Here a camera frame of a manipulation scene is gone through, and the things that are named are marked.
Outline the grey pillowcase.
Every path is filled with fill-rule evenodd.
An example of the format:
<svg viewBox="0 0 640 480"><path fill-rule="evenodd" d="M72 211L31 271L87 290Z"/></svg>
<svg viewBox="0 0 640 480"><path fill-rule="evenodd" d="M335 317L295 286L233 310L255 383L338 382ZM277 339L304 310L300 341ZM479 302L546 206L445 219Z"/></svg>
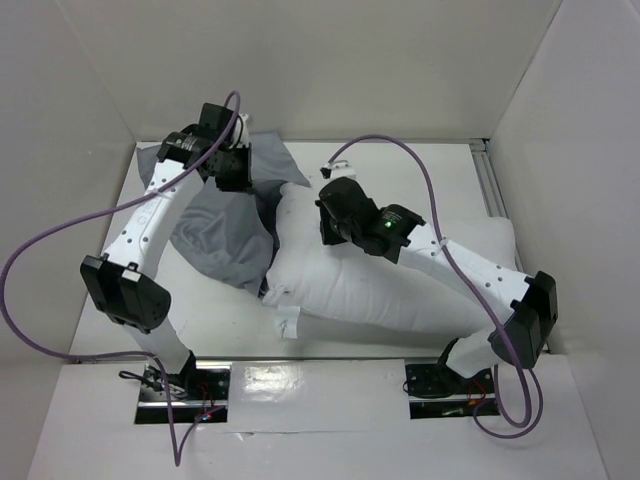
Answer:
<svg viewBox="0 0 640 480"><path fill-rule="evenodd" d="M251 134L250 141L253 191L223 192L209 179L183 212L171 243L199 273L261 298L280 247L281 187L310 183L278 133Z"/></svg>

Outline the white pillow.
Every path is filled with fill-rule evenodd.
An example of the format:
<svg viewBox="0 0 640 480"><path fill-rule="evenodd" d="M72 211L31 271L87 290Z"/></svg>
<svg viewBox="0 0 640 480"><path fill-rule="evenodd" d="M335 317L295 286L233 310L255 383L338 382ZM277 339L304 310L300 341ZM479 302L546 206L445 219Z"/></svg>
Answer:
<svg viewBox="0 0 640 480"><path fill-rule="evenodd" d="M287 183L281 195L280 247L266 273L262 302L311 316L300 323L300 337L410 344L465 337L491 326L480 305L423 273L350 243L324 245L312 189Z"/></svg>

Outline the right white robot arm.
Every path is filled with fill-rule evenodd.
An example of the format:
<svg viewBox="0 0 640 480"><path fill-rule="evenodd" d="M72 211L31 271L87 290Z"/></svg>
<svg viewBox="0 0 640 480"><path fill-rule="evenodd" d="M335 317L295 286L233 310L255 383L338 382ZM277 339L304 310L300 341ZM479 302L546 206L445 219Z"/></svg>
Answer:
<svg viewBox="0 0 640 480"><path fill-rule="evenodd" d="M480 371L506 362L535 367L558 318L555 279L503 267L466 247L438 238L433 225L409 209L376 206L353 179L328 182L316 204L326 245L351 243L366 254L419 271L488 307L491 324L452 341L442 354L436 379L460 391Z"/></svg>

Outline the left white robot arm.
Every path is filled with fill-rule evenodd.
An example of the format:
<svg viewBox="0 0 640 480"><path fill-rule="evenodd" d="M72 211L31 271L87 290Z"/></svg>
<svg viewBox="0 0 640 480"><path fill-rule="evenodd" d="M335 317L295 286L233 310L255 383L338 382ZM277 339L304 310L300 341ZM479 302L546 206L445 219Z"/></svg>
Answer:
<svg viewBox="0 0 640 480"><path fill-rule="evenodd" d="M196 358L169 320L170 293L155 280L161 256L188 205L208 183L223 191L251 189L247 116L206 103L197 123L160 144L146 201L98 256L86 256L80 273L96 309L123 327L157 362L163 389L176 399L196 390Z"/></svg>

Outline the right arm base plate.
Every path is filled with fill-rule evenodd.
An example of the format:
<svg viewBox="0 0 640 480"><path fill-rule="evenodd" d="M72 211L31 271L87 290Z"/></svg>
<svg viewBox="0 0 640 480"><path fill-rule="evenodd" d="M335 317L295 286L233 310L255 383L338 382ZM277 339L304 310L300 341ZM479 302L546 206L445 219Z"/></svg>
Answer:
<svg viewBox="0 0 640 480"><path fill-rule="evenodd" d="M435 363L408 363L402 390L408 396L411 420L498 416L490 369L469 380L446 384Z"/></svg>

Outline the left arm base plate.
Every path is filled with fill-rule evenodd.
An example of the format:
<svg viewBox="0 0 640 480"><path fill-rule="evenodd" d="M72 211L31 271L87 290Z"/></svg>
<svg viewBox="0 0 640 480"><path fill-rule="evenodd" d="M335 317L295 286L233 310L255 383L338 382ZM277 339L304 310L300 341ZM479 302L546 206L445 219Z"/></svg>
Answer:
<svg viewBox="0 0 640 480"><path fill-rule="evenodd" d="M185 388L170 385L174 422L192 423L198 416L202 423L226 423L231 383L231 366L210 362L197 364L195 379ZM168 423L167 398L160 371L146 365L142 374L120 371L123 380L139 382L139 395L134 423L160 425Z"/></svg>

